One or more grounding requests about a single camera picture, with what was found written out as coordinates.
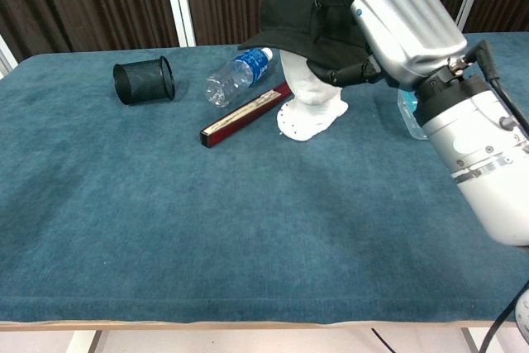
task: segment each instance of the bottle cap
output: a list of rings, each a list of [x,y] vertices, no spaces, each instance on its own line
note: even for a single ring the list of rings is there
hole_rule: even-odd
[[[263,47],[261,51],[266,54],[266,58],[268,58],[268,61],[270,61],[274,57],[274,53],[272,53],[272,50],[268,47]]]

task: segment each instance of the black mesh pencil cup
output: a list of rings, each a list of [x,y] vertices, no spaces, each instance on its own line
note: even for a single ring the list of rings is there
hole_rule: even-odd
[[[122,103],[130,105],[174,98],[174,80],[165,57],[114,65],[114,85]]]

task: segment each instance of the blue tablecloth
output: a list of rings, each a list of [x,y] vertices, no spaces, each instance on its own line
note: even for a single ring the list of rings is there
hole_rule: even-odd
[[[482,37],[529,113],[529,33]],[[227,110],[204,79],[235,54],[38,55],[0,80],[0,321],[494,319],[529,259],[486,235],[397,91],[345,89],[349,111],[305,143],[275,109],[207,149]],[[122,105],[112,66],[160,55],[176,99]],[[270,69],[241,102],[284,80]]]

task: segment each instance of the clear plastic container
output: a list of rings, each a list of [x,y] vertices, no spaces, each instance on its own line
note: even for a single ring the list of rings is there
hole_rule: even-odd
[[[413,112],[417,109],[417,98],[415,97],[415,94],[399,89],[397,105],[401,115],[403,115],[404,123],[406,123],[410,135],[416,140],[427,140],[428,137],[424,134],[424,131],[417,124],[417,121],[413,116]]]
[[[216,107],[225,107],[265,73],[272,59],[269,48],[248,50],[224,65],[206,81],[206,98]]]

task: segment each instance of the black cable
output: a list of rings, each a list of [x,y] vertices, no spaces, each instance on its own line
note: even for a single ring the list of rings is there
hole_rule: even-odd
[[[380,334],[377,333],[377,330],[375,330],[374,328],[371,328],[371,331],[377,336],[377,338],[380,339],[380,341],[384,344],[384,346],[386,346],[388,348],[389,351],[391,351],[391,353],[397,353],[396,351],[393,350],[393,348],[380,336]]]
[[[508,94],[503,89],[502,85],[499,83],[499,79],[490,80],[490,85],[493,86],[496,94],[502,99],[503,103],[508,107],[509,111],[514,115],[514,117],[520,123],[520,126],[525,131],[526,135],[529,136],[529,123],[527,119],[523,116],[520,108],[512,101]]]
[[[509,317],[509,314],[514,310],[516,307],[516,302],[518,299],[522,296],[525,291],[529,289],[529,281],[525,283],[525,285],[522,287],[522,289],[516,294],[516,296],[512,299],[512,301],[507,305],[507,307],[503,310],[503,312],[498,316],[496,321],[493,323],[492,326],[487,331],[487,335],[485,335],[485,338],[483,339],[483,342],[481,343],[481,347],[479,348],[479,353],[485,353],[488,349],[488,345],[490,345],[491,340],[494,338],[494,334],[496,334],[496,331],[499,329],[499,326],[502,325],[502,323]]]

